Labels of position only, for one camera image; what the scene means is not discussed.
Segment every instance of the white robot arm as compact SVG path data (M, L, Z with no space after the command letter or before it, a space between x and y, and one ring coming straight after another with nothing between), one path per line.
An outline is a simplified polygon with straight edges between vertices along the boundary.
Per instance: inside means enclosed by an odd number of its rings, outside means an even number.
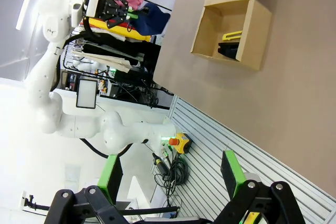
M110 154L118 153L130 143L142 143L146 139L158 153L161 138L176 135L173 124L139 122L124 126L116 111L107 111L100 117L67 115L62 110L61 96L50 92L55 66L63 52L64 43L83 18L84 1L40 1L43 34L50 44L25 81L28 104L36 113L37 124L44 133L57 132L64 137L91 138L102 132ZM89 0L85 15L94 17L97 4L98 0Z

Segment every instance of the red button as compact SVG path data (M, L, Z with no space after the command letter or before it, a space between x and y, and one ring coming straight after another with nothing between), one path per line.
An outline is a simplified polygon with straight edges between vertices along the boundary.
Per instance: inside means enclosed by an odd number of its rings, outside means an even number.
M169 139L169 144L170 145L178 145L180 142L177 138L171 138Z

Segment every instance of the cable bundle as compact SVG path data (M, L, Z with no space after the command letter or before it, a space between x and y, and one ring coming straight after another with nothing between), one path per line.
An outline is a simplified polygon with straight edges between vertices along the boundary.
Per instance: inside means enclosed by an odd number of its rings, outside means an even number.
M174 195L176 191L176 186L184 184L188 179L188 165L186 161L180 157L179 154L175 155L175 158L173 158L172 162L170 162L168 157L167 159L170 164L168 178L162 184L157 180L157 176L160 176L161 174L155 174L154 180L158 186L165 189L165 194L167 197L167 205L171 207L169 198Z

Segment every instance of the yellow fabric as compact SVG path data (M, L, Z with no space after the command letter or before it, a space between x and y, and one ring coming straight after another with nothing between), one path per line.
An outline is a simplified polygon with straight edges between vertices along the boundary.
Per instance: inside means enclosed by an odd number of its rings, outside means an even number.
M127 28L121 27L121 26L114 26L114 27L109 29L109 28L107 28L107 24L104 21L97 20L97 19L94 19L94 18L90 18L89 23L90 23L90 25L105 29L105 30L110 31L110 32L115 33L115 34L126 36L128 38L145 40L145 41L150 41L150 39L151 39L151 36L142 36L135 30L127 31Z

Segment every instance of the cardboard box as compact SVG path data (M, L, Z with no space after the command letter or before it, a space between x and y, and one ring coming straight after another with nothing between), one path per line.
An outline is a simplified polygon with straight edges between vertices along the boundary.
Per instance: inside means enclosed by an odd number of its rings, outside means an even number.
M205 0L191 53L218 62L259 70L267 42L271 12L258 0ZM243 31L235 59L218 53L226 33Z

